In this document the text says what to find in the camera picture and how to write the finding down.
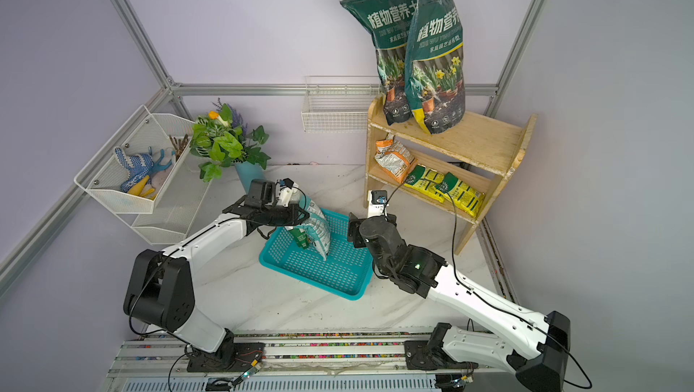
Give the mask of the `teal white fertilizer bag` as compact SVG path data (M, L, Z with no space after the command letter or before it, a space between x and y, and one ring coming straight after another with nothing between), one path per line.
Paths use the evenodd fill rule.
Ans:
M297 228L307 235L308 243L325 261L331 245L331 231L327 218L313 200L307 200L304 210L308 212L309 218Z

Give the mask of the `white green fertilizer bag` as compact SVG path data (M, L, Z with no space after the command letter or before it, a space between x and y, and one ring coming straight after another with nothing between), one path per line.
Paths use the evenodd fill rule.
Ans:
M292 229L289 229L288 232L294 238L296 245L301 249L308 249L309 247L312 247L310 238L303 229L300 229L300 227L293 227Z

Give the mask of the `dark green soil bag front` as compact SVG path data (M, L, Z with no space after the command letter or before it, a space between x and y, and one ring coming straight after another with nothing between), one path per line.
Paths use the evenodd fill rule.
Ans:
M454 0L417 0L406 47L405 93L415 121L429 135L462 120L464 28Z

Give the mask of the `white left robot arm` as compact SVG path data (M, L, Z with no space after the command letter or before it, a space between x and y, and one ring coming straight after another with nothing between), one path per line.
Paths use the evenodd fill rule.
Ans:
M197 306L195 284L204 265L262 227L307 222L309 204L292 180L253 180L249 192L211 224L171 247L146 249L136 257L124 313L186 344L191 372L242 372L260 366L263 344L237 345L233 332Z

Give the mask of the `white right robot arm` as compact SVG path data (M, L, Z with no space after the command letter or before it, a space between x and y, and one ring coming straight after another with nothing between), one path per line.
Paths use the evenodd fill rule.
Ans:
M475 365L515 375L531 391L565 386L570 321L560 312L541 314L487 291L438 254L409 245L383 216L349 217L347 238L372 255L378 276L426 300L457 310L482 332L438 323L427 341L406 341L411 370L463 370Z

